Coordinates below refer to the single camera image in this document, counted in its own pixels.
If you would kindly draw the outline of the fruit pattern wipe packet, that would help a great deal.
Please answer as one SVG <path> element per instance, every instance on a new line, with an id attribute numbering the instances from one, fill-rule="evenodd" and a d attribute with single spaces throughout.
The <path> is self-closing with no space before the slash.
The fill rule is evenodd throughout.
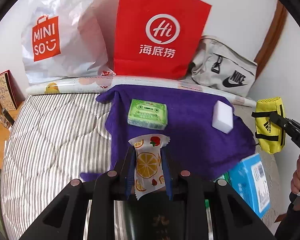
<path id="1" fill-rule="evenodd" d="M 128 141 L 136 152 L 134 190 L 137 199 L 165 187 L 161 149 L 170 138 L 163 134 L 146 134 Z"/>

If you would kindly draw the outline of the yellow Adidas pouch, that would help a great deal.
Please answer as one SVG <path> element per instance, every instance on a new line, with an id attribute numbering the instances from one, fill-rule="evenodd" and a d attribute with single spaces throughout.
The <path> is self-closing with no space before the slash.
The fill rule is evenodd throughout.
<path id="1" fill-rule="evenodd" d="M 261 149 L 269 154 L 281 152 L 286 140 L 285 131 L 270 120 L 270 114 L 273 112 L 285 117 L 280 97 L 258 100 L 255 111 L 251 114 L 255 119 L 255 137 Z"/>

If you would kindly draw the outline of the blue tissue box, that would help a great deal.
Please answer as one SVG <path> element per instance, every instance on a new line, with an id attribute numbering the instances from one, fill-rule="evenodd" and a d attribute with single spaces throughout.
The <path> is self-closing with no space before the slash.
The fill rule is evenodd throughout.
<path id="1" fill-rule="evenodd" d="M 235 191 L 262 218 L 270 208 L 270 194 L 260 155 L 242 159 L 228 174 Z"/>

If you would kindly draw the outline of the green cassette tissue pack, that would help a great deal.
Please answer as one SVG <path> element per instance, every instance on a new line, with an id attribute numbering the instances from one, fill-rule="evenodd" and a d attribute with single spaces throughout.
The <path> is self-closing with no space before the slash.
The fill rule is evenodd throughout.
<path id="1" fill-rule="evenodd" d="M 168 124 L 167 106 L 162 103 L 132 99 L 127 122 L 133 126 L 162 131 Z"/>

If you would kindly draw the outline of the white sponge block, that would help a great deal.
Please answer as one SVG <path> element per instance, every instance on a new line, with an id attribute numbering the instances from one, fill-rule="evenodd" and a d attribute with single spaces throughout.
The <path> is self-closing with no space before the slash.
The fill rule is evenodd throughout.
<path id="1" fill-rule="evenodd" d="M 229 134 L 234 127 L 233 109 L 224 102 L 217 101 L 213 107 L 212 127 Z"/>

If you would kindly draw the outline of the green wet wipes packet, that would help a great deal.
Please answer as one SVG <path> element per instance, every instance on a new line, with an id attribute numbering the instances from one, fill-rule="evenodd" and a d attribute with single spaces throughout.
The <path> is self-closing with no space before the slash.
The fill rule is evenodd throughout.
<path id="1" fill-rule="evenodd" d="M 224 174 L 222 174 L 221 176 L 217 177 L 213 182 L 216 182 L 217 180 L 219 179 L 224 179 L 228 184 L 231 185 L 231 180 L 230 180 L 230 176 L 229 176 L 229 173 L 228 172 L 225 172 Z M 210 204 L 209 204 L 209 200 L 206 199 L 205 200 L 205 207 L 208 209 L 210 207 Z"/>

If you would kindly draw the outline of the dark green tea tin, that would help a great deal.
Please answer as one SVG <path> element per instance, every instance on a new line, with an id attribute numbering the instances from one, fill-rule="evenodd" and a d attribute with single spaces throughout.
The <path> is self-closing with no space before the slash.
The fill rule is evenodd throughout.
<path id="1" fill-rule="evenodd" d="M 120 200 L 115 194 L 90 193 L 88 239 L 209 239 L 205 196 L 187 188 L 169 199 L 165 192 L 150 193 L 137 200 Z"/>

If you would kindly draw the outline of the purple towel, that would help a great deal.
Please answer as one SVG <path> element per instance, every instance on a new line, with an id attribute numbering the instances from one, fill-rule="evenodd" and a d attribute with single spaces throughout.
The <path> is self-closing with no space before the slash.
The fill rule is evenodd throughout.
<path id="1" fill-rule="evenodd" d="M 165 104 L 166 128 L 160 131 L 129 125 L 127 118 L 133 99 Z M 111 135 L 111 167 L 125 158 L 130 139 L 145 134 L 170 137 L 168 150 L 172 159 L 206 180 L 216 179 L 255 153 L 254 135 L 239 116 L 233 117 L 234 127 L 228 134 L 212 127 L 216 102 L 229 104 L 221 96 L 174 88 L 116 85 L 99 94 L 96 101 L 111 103 L 104 125 Z"/>

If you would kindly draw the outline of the striped mattress pad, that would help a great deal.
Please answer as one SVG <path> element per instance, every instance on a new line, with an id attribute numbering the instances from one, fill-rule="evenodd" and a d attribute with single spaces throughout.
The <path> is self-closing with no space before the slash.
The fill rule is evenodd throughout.
<path id="1" fill-rule="evenodd" d="M 105 122 L 111 103 L 98 94 L 29 96 L 16 119 L 4 153 L 1 208 L 9 239 L 19 239 L 72 179 L 103 173 L 111 166 L 111 135 Z M 254 135 L 250 107 L 235 107 Z M 273 156 L 255 147 L 272 195 L 279 192 Z"/>

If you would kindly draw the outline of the beige Nike bag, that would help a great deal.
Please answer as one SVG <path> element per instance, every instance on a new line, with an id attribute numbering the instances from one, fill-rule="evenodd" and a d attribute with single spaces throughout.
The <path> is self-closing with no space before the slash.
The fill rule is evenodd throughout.
<path id="1" fill-rule="evenodd" d="M 200 39 L 190 66 L 196 83 L 242 97 L 248 95 L 256 79 L 257 63 L 215 36 Z"/>

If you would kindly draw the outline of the brown patterned book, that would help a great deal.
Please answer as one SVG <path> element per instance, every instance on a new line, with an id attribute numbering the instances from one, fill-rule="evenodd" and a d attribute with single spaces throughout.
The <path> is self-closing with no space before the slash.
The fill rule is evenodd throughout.
<path id="1" fill-rule="evenodd" d="M 18 108 L 10 70 L 0 73 L 0 104 L 7 111 L 15 111 Z"/>

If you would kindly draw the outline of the red Hi paper bag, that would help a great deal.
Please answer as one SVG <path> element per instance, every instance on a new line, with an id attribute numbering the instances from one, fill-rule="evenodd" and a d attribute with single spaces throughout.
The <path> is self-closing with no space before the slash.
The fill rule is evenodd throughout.
<path id="1" fill-rule="evenodd" d="M 117 75 L 180 79 L 202 36 L 211 5 L 201 0 L 119 0 Z"/>

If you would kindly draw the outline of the white Miniso plastic bag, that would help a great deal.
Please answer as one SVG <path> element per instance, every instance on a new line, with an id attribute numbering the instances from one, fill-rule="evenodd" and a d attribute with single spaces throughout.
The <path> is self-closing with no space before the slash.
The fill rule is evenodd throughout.
<path id="1" fill-rule="evenodd" d="M 102 0 L 29 0 L 21 33 L 29 84 L 113 75 L 97 10 Z"/>

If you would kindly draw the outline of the brown wooden door frame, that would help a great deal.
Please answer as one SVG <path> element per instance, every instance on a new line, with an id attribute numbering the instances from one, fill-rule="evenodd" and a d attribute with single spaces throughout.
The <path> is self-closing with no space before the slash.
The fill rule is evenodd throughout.
<path id="1" fill-rule="evenodd" d="M 273 20 L 264 38 L 264 42 L 254 59 L 254 61 L 257 63 L 255 79 L 260 76 L 270 57 L 272 56 L 284 29 L 287 15 L 288 11 L 286 7 L 279 0 L 277 0 Z"/>

